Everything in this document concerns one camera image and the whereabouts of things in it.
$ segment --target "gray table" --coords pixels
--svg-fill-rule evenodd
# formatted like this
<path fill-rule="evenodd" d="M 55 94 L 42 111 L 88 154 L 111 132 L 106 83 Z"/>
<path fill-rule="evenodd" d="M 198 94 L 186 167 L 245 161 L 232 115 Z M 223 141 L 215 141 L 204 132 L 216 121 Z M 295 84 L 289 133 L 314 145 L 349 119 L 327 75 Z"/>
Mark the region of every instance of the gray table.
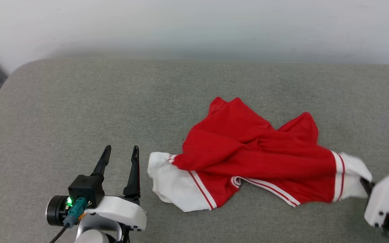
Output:
<path fill-rule="evenodd" d="M 17 69 L 0 91 L 0 242 L 50 241 L 59 228 L 46 222 L 49 199 L 91 173 L 108 144 L 109 195 L 122 194 L 131 150 L 140 148 L 148 223 L 133 243 L 389 242 L 365 222 L 362 199 L 293 209 L 243 183 L 213 211 L 161 202 L 146 173 L 149 153 L 179 153 L 216 96 L 240 97 L 276 128 L 308 111 L 319 144 L 362 158 L 375 180 L 389 174 L 389 66 L 41 60 Z"/>

